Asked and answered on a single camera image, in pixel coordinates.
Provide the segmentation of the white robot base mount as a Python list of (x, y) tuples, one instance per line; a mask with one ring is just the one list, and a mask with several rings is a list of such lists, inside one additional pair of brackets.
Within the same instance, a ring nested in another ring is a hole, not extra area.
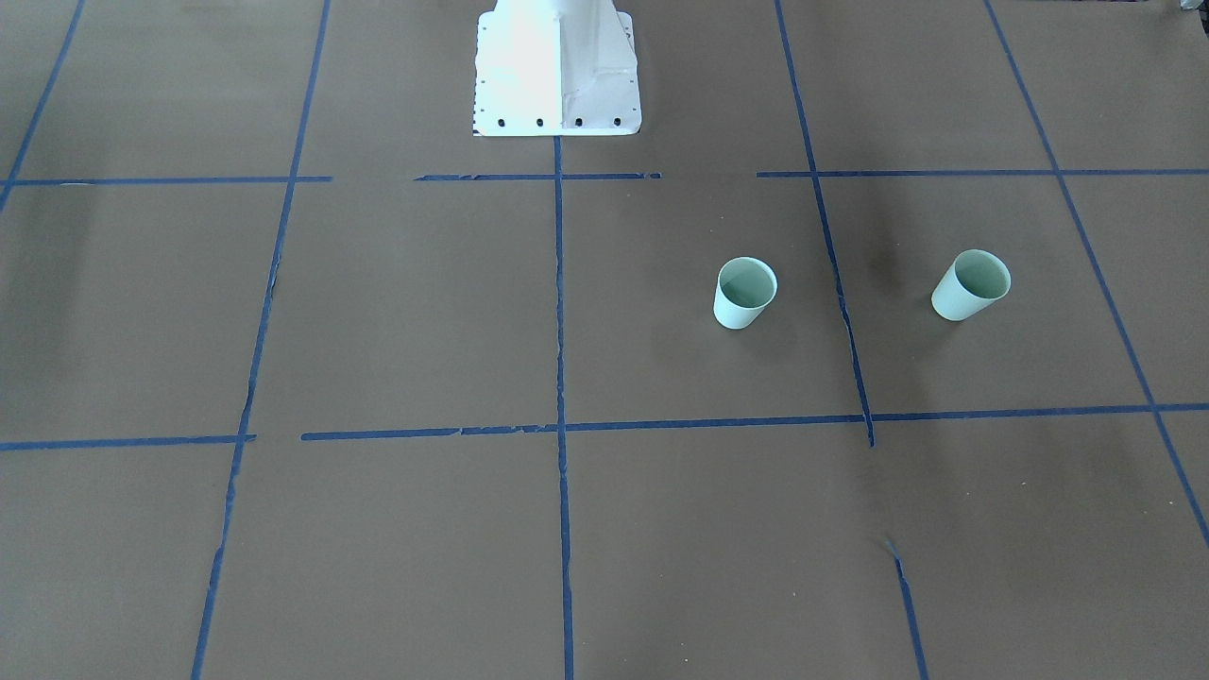
[(472, 133), (635, 136), (632, 17), (612, 1), (497, 1), (478, 17)]

